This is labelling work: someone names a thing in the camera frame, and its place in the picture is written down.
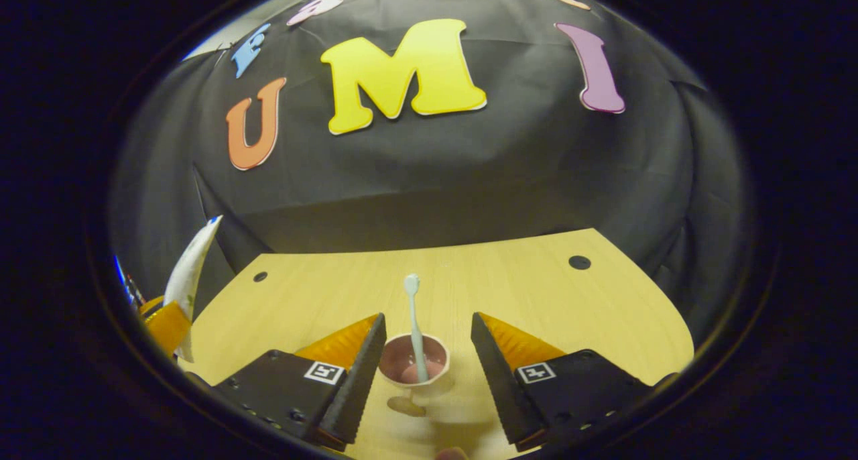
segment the black cloth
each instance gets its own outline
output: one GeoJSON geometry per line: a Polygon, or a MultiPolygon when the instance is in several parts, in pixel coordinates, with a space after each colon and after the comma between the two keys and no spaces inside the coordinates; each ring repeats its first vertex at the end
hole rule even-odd
{"type": "Polygon", "coordinates": [[[735,285],[751,219],[737,137],[701,79],[653,36],[593,0],[344,0],[297,26],[309,0],[271,18],[240,79],[227,51],[178,64],[152,91],[128,139],[111,195],[111,237],[144,296],[213,215],[225,216],[203,268],[195,314],[261,252],[342,252],[480,243],[597,228],[662,287],[695,344],[735,285]],[[370,127],[328,132],[331,71],[319,60],[364,36],[393,54],[415,23],[466,23],[462,48],[480,111],[421,117],[410,107],[370,127]],[[626,104],[583,107],[576,52],[554,23],[600,36],[626,104]],[[279,136],[242,172],[227,153],[226,114],[286,77],[279,136]]]}

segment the letter u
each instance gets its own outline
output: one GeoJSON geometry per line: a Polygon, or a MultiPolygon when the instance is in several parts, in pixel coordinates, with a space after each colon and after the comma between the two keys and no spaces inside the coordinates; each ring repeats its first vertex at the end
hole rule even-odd
{"type": "Polygon", "coordinates": [[[245,118],[252,99],[239,101],[227,113],[229,136],[229,160],[239,170],[249,170],[263,164],[277,142],[277,115],[280,90],[286,85],[286,78],[277,78],[259,90],[257,95],[263,110],[261,111],[261,136],[253,146],[247,145],[245,136],[245,118]]]}

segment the blue letter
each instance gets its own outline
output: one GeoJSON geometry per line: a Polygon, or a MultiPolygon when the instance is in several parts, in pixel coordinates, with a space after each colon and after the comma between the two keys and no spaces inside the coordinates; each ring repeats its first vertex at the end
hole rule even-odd
{"type": "Polygon", "coordinates": [[[265,32],[266,29],[269,29],[269,27],[271,27],[270,23],[264,24],[263,27],[253,33],[253,35],[235,51],[235,54],[233,54],[233,62],[235,62],[235,66],[238,66],[239,68],[235,73],[236,79],[241,78],[245,69],[251,65],[254,59],[257,59],[257,54],[259,54],[259,45],[265,40],[263,32],[265,32]]]}

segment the letter m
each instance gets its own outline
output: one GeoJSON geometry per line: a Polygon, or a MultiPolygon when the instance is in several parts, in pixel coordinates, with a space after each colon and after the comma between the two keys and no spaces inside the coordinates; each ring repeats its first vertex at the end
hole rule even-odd
{"type": "Polygon", "coordinates": [[[361,104],[363,88],[388,118],[399,117],[414,73],[420,90],[411,107],[421,115],[470,111],[485,106],[485,91],[474,86],[459,35],[465,23],[433,19],[414,24],[393,56],[365,38],[341,42],[322,54],[334,84],[333,134],[368,127],[373,111],[361,104]]]}

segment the screw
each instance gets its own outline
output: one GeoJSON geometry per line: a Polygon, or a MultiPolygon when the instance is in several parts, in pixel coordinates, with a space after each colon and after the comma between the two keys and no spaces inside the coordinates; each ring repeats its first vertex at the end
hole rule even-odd
{"type": "Polygon", "coordinates": [[[292,408],[292,411],[289,412],[289,419],[292,421],[297,421],[297,423],[304,423],[307,421],[307,417],[301,413],[300,409],[292,408]]]}
{"type": "Polygon", "coordinates": [[[263,418],[263,420],[265,420],[265,421],[266,421],[266,423],[270,424],[270,426],[273,426],[273,427],[275,427],[275,428],[276,428],[276,429],[278,429],[278,430],[282,430],[282,429],[283,429],[283,427],[282,427],[282,426],[280,426],[280,424],[279,424],[279,423],[277,423],[276,421],[274,421],[273,419],[271,419],[271,418],[269,418],[269,417],[265,417],[265,418],[263,418]]]}
{"type": "Polygon", "coordinates": [[[569,265],[571,265],[572,268],[576,268],[576,270],[588,270],[591,266],[591,262],[583,255],[573,255],[569,258],[569,265]]]}

